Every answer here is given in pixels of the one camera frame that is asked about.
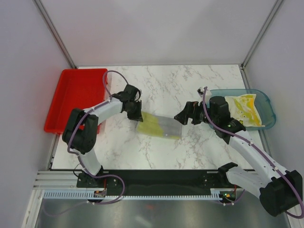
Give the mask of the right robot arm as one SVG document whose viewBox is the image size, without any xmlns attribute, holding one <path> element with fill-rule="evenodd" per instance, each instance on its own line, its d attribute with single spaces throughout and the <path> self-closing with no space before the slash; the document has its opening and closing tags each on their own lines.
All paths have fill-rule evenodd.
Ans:
<svg viewBox="0 0 304 228">
<path fill-rule="evenodd" d="M 243 188 L 257 197 L 263 208 L 272 216 L 288 213 L 289 209 L 303 203 L 303 178 L 296 171 L 288 171 L 277 163 L 265 151 L 256 146 L 249 138 L 245 126 L 232 117 L 228 97 L 213 96 L 206 104 L 187 102 L 183 110 L 174 119 L 182 125 L 211 124 L 216 135 L 238 151 L 256 171 L 251 174 L 231 162 L 221 166 L 217 175 L 218 184 L 229 187 L 231 184 Z"/>
</svg>

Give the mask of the grey frog towel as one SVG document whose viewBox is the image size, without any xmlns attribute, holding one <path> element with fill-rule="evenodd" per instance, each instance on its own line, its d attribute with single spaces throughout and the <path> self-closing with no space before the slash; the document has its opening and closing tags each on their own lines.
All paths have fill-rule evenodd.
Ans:
<svg viewBox="0 0 304 228">
<path fill-rule="evenodd" d="M 142 112 L 143 122 L 138 122 L 136 130 L 138 133 L 153 137 L 180 139 L 182 124 L 174 118 L 153 115 Z"/>
</svg>

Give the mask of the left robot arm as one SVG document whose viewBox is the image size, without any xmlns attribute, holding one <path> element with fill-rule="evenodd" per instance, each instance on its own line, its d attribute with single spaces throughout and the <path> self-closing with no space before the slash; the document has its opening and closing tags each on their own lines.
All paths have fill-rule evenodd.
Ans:
<svg viewBox="0 0 304 228">
<path fill-rule="evenodd" d="M 71 111 L 62 140 L 67 144 L 67 152 L 77 156 L 87 181 L 93 187 L 100 187 L 104 176 L 99 171 L 102 165 L 97 159 L 94 146 L 98 126 L 108 118 L 127 113 L 132 121 L 143 122 L 141 91 L 127 84 L 123 91 L 110 95 L 109 99 L 87 109 L 75 108 Z"/>
</svg>

